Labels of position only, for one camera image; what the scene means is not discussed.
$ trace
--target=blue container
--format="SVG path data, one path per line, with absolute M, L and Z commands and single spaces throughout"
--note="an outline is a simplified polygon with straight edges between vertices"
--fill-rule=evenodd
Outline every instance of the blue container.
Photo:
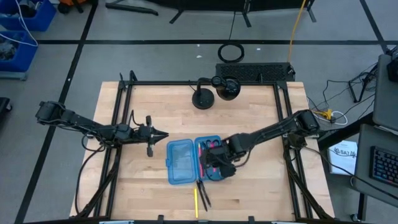
M 191 139 L 184 139 L 178 141 L 170 141 L 167 143 L 167 158 L 166 167 L 169 176 L 169 183 L 176 184 L 187 184 L 200 180 L 208 180 L 205 171 L 200 172 L 200 162 L 198 155 L 198 144 L 210 140 L 219 140 L 219 136 L 206 136 L 196 138 L 195 146 Z M 208 168 L 207 174 L 212 180 L 222 179 L 219 168 Z
M 12 39 L 15 39 L 15 36 L 18 35 L 22 37 L 21 42 L 35 44 L 26 31 L 3 31 L 0 34 Z M 36 50 L 37 47 L 18 44 L 17 51 L 12 59 L 0 60 L 0 71 L 26 72 L 32 63 Z
M 43 2 L 37 9 L 36 15 L 31 18 L 24 18 L 29 31 L 46 31 L 54 18 L 56 9 L 49 0 L 31 0 L 33 3 Z M 18 13 L 18 6 L 15 0 L 0 0 L 0 13 Z M 0 17 L 0 24 L 8 30 L 24 30 L 19 17 Z

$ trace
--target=white paper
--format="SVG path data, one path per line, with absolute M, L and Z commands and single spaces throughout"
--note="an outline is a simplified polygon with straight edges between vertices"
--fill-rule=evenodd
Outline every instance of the white paper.
M 356 142 L 341 141 L 328 149 L 329 161 L 354 174 L 358 146 Z M 339 168 L 329 166 L 331 174 L 349 175 Z

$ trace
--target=blue bin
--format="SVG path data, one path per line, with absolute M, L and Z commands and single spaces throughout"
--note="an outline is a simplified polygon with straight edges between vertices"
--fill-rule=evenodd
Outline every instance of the blue bin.
M 49 0 L 31 0 L 33 3 L 43 2 L 37 9 L 36 15 L 31 18 L 24 18 L 26 27 L 30 31 L 46 31 L 54 18 L 56 9 Z M 0 0 L 0 13 L 15 14 L 18 6 L 15 0 Z M 8 30 L 24 30 L 19 17 L 0 17 L 0 24 Z
M 20 35 L 21 42 L 35 44 L 26 31 L 3 31 L 0 34 L 9 38 Z M 26 44 L 18 44 L 18 48 L 14 57 L 10 60 L 0 60 L 0 71 L 7 72 L 26 72 L 35 56 L 37 47 Z

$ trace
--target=blue plastic case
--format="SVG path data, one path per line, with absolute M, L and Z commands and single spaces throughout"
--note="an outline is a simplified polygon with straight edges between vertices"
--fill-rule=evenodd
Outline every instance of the blue plastic case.
M 219 136 L 205 136 L 195 139 L 195 144 L 191 139 L 170 141 L 167 143 L 166 167 L 169 176 L 169 183 L 172 185 L 192 183 L 197 179 L 208 180 L 204 171 L 200 172 L 200 162 L 198 156 L 198 144 L 210 140 L 219 140 Z M 220 170 L 208 168 L 207 174 L 213 180 L 220 180 Z

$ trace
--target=computer keyboard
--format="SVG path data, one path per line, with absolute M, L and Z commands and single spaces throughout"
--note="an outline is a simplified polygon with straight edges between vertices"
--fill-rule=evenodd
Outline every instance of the computer keyboard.
M 370 177 L 398 187 L 398 153 L 372 146 Z

